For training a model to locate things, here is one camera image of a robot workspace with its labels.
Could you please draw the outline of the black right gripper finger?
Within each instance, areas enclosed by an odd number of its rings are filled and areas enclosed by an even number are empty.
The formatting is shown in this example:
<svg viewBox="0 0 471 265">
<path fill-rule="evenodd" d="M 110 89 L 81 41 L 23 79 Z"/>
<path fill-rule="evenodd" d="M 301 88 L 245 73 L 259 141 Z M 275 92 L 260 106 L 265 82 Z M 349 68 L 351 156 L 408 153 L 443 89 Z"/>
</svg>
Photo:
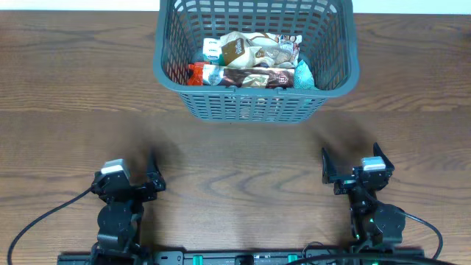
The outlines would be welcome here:
<svg viewBox="0 0 471 265">
<path fill-rule="evenodd" d="M 337 181 L 336 167 L 333 165 L 329 154 L 325 148 L 321 149 L 322 152 L 322 182 L 330 184 Z"/>
<path fill-rule="evenodd" d="M 391 161 L 386 157 L 386 155 L 383 153 L 382 149 L 380 148 L 378 142 L 375 142 L 373 144 L 373 155 L 375 157 L 381 157 L 383 159 L 383 162 L 385 163 L 386 166 L 391 166 L 392 163 Z"/>
</svg>

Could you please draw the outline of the small teal tissue packet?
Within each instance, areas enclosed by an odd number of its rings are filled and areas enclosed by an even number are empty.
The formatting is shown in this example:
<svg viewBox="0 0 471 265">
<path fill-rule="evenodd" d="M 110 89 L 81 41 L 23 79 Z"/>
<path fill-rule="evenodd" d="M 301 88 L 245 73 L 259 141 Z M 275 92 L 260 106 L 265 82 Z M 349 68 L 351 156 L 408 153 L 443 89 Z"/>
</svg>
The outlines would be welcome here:
<svg viewBox="0 0 471 265">
<path fill-rule="evenodd" d="M 314 76 L 308 67 L 308 64 L 301 60 L 294 69 L 293 88 L 300 90 L 317 90 Z"/>
</svg>

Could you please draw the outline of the brown Nescafe Gold coffee bag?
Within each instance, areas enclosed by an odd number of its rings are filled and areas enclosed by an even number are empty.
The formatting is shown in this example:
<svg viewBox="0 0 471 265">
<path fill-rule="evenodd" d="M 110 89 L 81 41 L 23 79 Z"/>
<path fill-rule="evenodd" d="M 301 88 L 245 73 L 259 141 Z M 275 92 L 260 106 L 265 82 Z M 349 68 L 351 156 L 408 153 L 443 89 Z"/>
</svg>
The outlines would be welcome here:
<svg viewBox="0 0 471 265">
<path fill-rule="evenodd" d="M 290 88 L 294 85 L 294 69 L 283 68 L 228 68 L 204 65 L 202 84 L 235 86 L 237 88 Z"/>
</svg>

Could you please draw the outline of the tissue multipack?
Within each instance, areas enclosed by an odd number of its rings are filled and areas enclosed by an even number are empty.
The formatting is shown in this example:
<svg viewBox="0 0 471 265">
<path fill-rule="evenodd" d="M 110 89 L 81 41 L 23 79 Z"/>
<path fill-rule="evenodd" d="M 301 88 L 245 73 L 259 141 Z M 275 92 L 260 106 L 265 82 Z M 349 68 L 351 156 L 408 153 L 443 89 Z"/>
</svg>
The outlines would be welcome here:
<svg viewBox="0 0 471 265">
<path fill-rule="evenodd" d="M 213 65 L 225 66 L 222 55 L 221 41 L 215 38 L 205 38 L 202 47 L 203 59 Z"/>
</svg>

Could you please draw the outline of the white brown snack pouch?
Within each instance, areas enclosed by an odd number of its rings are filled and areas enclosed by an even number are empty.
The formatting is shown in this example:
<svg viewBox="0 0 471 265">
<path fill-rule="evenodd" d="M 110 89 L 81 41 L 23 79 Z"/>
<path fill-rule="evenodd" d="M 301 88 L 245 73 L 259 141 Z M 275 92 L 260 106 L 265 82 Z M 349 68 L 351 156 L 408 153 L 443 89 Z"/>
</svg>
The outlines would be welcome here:
<svg viewBox="0 0 471 265">
<path fill-rule="evenodd" d="M 220 37 L 222 59 L 230 68 L 296 68 L 301 35 L 231 32 Z"/>
</svg>

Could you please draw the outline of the orange spaghetti packet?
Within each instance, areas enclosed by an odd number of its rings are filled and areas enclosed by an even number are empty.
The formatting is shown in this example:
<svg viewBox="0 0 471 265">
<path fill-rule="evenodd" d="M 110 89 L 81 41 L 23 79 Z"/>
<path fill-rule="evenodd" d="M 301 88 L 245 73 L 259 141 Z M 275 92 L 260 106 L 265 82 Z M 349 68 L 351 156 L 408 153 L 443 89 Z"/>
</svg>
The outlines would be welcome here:
<svg viewBox="0 0 471 265">
<path fill-rule="evenodd" d="M 188 68 L 191 72 L 191 76 L 187 81 L 187 85 L 203 85 L 203 69 L 204 66 L 210 65 L 209 62 L 195 62 L 189 64 Z"/>
</svg>

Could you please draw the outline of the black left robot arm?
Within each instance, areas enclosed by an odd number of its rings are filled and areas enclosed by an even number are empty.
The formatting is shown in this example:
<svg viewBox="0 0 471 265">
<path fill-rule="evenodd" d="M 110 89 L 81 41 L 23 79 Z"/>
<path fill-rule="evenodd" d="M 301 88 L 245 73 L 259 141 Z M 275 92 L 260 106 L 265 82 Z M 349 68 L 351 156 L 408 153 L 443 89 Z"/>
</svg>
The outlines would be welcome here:
<svg viewBox="0 0 471 265">
<path fill-rule="evenodd" d="M 144 203 L 157 199 L 166 183 L 157 166 L 154 152 L 149 153 L 147 181 L 130 183 L 130 170 L 123 159 L 105 162 L 95 173 L 91 192 L 105 206 L 97 217 L 99 232 L 91 253 L 91 264 L 152 264 L 151 251 L 141 246 L 141 222 Z"/>
</svg>

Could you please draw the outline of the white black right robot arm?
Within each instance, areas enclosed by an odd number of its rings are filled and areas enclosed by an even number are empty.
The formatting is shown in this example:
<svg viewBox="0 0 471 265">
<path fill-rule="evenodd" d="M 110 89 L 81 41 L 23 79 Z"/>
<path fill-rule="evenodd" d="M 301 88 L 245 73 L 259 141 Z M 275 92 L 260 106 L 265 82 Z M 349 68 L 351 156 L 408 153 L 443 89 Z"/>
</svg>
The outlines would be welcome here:
<svg viewBox="0 0 471 265">
<path fill-rule="evenodd" d="M 361 159 L 361 165 L 349 174 L 339 174 L 326 149 L 322 149 L 322 182 L 333 185 L 335 195 L 347 195 L 350 202 L 354 253 L 391 252 L 403 240 L 406 218 L 397 207 L 380 202 L 376 193 L 389 184 L 394 165 L 377 143 L 373 156 Z"/>
</svg>

